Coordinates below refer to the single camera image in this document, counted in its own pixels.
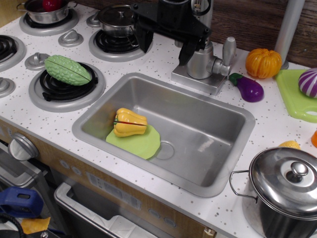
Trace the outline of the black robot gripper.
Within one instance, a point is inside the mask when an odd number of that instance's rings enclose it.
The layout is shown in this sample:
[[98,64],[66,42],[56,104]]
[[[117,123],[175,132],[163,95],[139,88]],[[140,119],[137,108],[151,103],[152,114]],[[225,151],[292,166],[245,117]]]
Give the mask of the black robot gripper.
[[203,49],[211,29],[197,19],[190,0],[159,0],[131,4],[134,30],[140,49],[147,53],[157,33],[183,43],[179,65],[184,66],[195,51]]

